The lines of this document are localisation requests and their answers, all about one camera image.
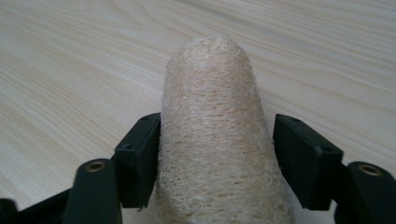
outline beige fibrous material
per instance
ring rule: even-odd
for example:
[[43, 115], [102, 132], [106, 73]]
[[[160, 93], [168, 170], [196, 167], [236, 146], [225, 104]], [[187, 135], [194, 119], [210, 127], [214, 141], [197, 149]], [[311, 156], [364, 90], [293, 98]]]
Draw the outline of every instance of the beige fibrous material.
[[195, 39], [166, 68], [157, 203], [164, 223], [291, 223], [246, 53]]

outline light wood grain surface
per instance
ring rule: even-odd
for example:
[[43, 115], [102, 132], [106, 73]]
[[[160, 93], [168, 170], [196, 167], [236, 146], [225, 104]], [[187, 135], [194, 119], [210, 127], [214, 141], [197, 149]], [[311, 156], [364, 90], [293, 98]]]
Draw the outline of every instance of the light wood grain surface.
[[[396, 3], [388, 1], [0, 2], [0, 197], [25, 208], [109, 158], [161, 110], [167, 61], [185, 41], [236, 40], [252, 61], [270, 134], [302, 119], [396, 175]], [[333, 223], [293, 200], [296, 223]], [[155, 209], [124, 210], [154, 223]]]

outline wood grain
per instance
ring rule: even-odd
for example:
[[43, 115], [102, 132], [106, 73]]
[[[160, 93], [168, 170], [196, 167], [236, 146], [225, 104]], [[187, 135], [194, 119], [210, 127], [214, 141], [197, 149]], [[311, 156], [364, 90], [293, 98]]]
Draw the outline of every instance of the wood grain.
[[[396, 175], [394, 1], [1, 1], [0, 197], [20, 208], [108, 158], [161, 110], [163, 75], [187, 40], [227, 35], [247, 52], [267, 128], [302, 119], [346, 153]], [[294, 200], [296, 223], [332, 223]], [[154, 223], [155, 207], [124, 211]]]

